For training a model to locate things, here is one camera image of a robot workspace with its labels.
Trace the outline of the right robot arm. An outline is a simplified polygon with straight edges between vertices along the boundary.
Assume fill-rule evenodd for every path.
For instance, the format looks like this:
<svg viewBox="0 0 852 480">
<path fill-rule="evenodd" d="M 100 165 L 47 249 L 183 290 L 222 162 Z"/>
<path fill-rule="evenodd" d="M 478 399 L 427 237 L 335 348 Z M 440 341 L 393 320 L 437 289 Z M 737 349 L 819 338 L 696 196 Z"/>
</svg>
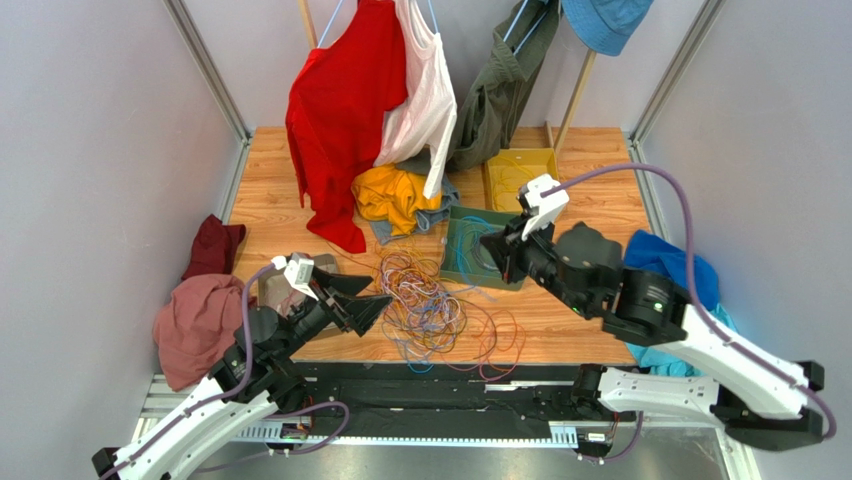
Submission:
<svg viewBox="0 0 852 480">
<path fill-rule="evenodd" d="M 556 234 L 569 186 L 541 175 L 520 190 L 521 213 L 480 244 L 503 281 L 531 279 L 606 333 L 654 347 L 698 368 L 696 377 L 583 365 L 570 400 L 594 416 L 661 413 L 718 425 L 734 440 L 771 452 L 832 439 L 838 423 L 820 398 L 823 367 L 778 358 L 724 325 L 701 304 L 695 255 L 685 249 L 686 282 L 625 265 L 622 247 L 584 223 Z"/>
</svg>

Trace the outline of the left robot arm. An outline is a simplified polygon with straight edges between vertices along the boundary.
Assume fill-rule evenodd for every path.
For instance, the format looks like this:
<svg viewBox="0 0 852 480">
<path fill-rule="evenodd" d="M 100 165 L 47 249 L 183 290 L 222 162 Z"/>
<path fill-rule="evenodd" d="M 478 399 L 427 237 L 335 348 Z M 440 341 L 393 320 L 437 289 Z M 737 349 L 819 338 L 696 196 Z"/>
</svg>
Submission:
<svg viewBox="0 0 852 480">
<path fill-rule="evenodd" d="M 96 452 L 92 464 L 99 478 L 187 479 L 257 421 L 300 420 L 324 409 L 350 418 L 349 407 L 339 400 L 308 401 L 308 381 L 293 356 L 330 325 L 364 336 L 392 304 L 392 296 L 367 295 L 371 277 L 329 273 L 301 254 L 274 258 L 249 281 L 270 272 L 284 276 L 304 301 L 285 316 L 269 307 L 252 309 L 246 286 L 234 344 L 140 439 Z"/>
</svg>

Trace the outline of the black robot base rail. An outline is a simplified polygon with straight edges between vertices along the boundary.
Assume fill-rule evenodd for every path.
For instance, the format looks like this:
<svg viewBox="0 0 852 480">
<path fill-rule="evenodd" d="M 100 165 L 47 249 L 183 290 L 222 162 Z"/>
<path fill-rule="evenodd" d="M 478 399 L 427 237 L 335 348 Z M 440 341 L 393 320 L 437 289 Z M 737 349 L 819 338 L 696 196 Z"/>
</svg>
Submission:
<svg viewBox="0 0 852 480">
<path fill-rule="evenodd" d="M 569 421 L 579 436 L 579 446 L 573 449 L 587 456 L 606 456 L 620 426 L 642 427 L 654 416 L 713 426 L 742 444 L 770 452 L 819 444 L 832 429 L 807 404 L 795 405 L 789 419 L 772 419 L 708 377 L 664 377 L 583 364 L 522 366 L 500 382 L 488 382 L 447 366 L 422 375 L 401 364 L 297 366 L 308 381 L 310 403 L 354 400 L 367 408 L 490 408 Z"/>
</svg>

